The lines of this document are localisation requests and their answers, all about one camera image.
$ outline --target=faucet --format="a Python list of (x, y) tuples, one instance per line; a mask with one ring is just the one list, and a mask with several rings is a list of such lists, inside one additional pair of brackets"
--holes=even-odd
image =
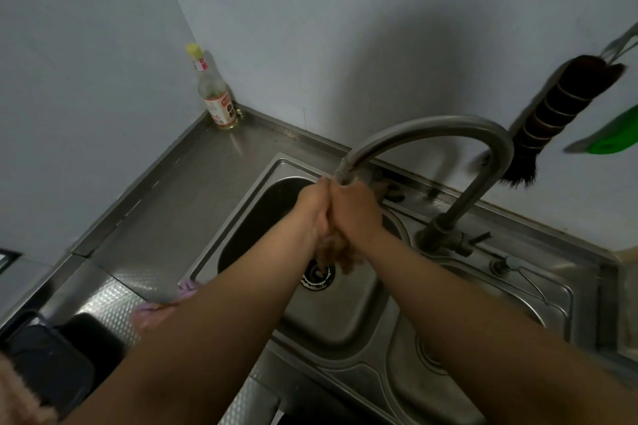
[(383, 153), (403, 143), (435, 136), (464, 136), (482, 141), (490, 148), (489, 161), (474, 181), (447, 210), (432, 219), (417, 235), (419, 248), (436, 252), (444, 247), (467, 257), (473, 251), (473, 239), (457, 229), (458, 220), (503, 176), (514, 157), (514, 143), (510, 134), (501, 126), (480, 116), (441, 115), (417, 118), (379, 131), (354, 147), (341, 160), (335, 179), (347, 185), (355, 179), (356, 169)]

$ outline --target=bottle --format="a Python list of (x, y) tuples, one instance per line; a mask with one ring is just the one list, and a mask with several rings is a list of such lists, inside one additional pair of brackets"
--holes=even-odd
[(226, 83), (209, 69), (203, 57), (203, 50), (198, 44), (195, 42), (188, 44), (186, 51), (193, 58), (193, 65), (197, 71), (197, 92), (211, 113), (213, 121), (219, 128), (225, 130), (234, 128), (239, 119), (233, 102), (230, 100)]

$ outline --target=red and white label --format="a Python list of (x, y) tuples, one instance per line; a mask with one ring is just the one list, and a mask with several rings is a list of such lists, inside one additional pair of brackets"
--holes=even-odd
[(204, 99), (204, 102), (208, 112), (211, 113), (212, 119), (218, 126), (227, 127), (237, 120), (237, 112), (228, 92), (223, 93), (219, 98)]
[(208, 65), (204, 58), (201, 59), (193, 59), (193, 65), (195, 66), (195, 70), (197, 72), (204, 72), (208, 69)]

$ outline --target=green object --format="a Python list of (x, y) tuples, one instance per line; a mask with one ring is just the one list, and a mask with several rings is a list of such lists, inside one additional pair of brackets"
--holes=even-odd
[(638, 105), (618, 116), (604, 133), (602, 138), (588, 146), (587, 153), (609, 155), (638, 143)]

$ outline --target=double bowl sink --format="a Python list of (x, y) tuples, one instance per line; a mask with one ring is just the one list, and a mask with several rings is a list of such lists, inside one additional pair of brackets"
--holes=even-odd
[[(299, 191), (323, 172), (279, 154), (184, 277), (206, 283), (231, 266), (294, 206)], [(408, 245), (426, 220), (399, 204), (381, 205), (383, 226)], [(428, 257), (519, 309), (538, 325), (570, 336), (572, 294), (534, 265), (494, 273), (494, 252)], [(282, 357), (319, 376), (391, 422), (483, 423), (484, 418), (431, 356), (370, 264), (344, 276), (308, 267), (271, 341)]]

